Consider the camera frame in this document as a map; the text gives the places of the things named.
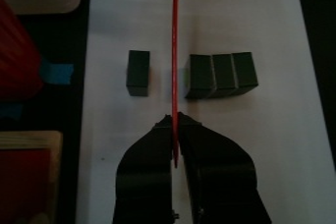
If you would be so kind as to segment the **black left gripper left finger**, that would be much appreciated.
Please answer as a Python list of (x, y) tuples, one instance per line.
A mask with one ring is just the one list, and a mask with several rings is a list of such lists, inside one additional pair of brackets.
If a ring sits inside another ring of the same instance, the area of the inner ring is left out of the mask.
[(117, 176), (113, 224), (173, 224), (171, 117), (126, 151)]

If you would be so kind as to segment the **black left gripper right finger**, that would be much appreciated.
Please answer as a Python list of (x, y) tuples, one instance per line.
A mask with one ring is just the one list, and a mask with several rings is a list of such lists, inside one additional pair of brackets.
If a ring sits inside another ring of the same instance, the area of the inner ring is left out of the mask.
[(179, 133), (194, 224), (273, 224), (246, 150), (183, 113)]

